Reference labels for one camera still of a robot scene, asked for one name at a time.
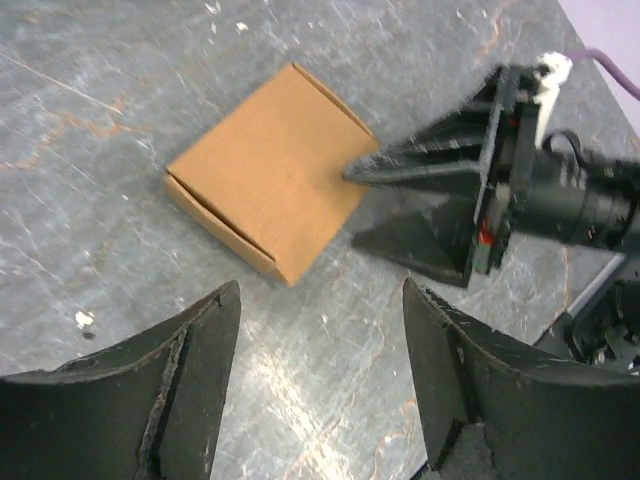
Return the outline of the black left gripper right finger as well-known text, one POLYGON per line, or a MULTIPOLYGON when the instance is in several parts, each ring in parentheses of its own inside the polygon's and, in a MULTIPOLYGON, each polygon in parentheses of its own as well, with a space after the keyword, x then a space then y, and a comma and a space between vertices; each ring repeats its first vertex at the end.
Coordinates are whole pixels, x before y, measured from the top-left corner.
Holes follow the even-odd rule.
POLYGON ((475 430, 497 479, 638 478, 638 377, 527 345, 411 278, 403 318, 431 470, 467 460, 475 430))

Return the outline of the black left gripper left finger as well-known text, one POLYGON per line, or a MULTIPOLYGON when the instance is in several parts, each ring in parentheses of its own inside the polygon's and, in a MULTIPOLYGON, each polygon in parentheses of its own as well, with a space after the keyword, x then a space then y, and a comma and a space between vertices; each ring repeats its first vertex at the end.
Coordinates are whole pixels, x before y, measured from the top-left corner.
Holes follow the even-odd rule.
POLYGON ((207 479, 241 317, 230 281, 56 370, 1 380, 5 479, 207 479))

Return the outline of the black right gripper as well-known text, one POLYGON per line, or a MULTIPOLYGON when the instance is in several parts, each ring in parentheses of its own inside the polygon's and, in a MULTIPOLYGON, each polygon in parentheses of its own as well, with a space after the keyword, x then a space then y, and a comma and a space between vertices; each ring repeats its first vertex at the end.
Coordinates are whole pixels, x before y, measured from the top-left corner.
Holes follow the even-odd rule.
POLYGON ((459 288, 469 284, 472 247, 476 273, 498 268, 511 236, 511 177, 535 151, 539 86, 535 67, 500 66, 434 123, 347 164, 344 181, 374 188, 461 193, 481 183, 475 213, 441 204, 392 215, 355 233, 352 246, 459 288))

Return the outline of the brown cardboard box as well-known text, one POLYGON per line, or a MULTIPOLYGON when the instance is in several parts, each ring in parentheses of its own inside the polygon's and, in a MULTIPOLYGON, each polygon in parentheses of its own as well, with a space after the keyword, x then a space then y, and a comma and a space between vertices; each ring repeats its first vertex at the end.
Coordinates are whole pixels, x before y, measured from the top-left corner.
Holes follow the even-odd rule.
POLYGON ((292 286, 365 193, 342 169, 377 147, 336 94, 290 63, 172 161, 164 182, 205 230, 292 286))

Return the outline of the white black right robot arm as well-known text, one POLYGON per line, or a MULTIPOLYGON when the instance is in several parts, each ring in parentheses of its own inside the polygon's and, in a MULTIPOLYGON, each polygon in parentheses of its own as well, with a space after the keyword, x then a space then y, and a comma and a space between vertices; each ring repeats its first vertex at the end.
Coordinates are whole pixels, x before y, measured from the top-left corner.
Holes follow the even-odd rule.
POLYGON ((501 265, 515 232, 637 253, 638 161, 569 130, 541 134, 565 77, 548 60, 500 65, 451 113, 349 163, 346 182, 442 197, 356 233, 354 247, 460 288, 501 265))

